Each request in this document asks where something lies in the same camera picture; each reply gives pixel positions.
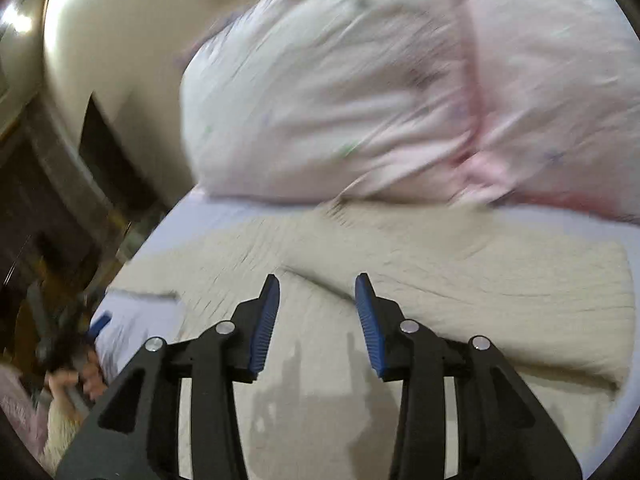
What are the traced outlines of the left hand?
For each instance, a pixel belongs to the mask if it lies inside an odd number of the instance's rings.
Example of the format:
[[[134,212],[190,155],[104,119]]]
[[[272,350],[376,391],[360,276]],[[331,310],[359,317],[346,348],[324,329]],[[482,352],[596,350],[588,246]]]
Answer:
[[[98,355],[91,347],[87,349],[85,364],[80,370],[60,368],[55,372],[47,373],[44,382],[52,393],[53,399],[59,401],[70,401],[67,390],[76,386],[81,386],[82,392],[91,401],[102,396],[107,388]]]

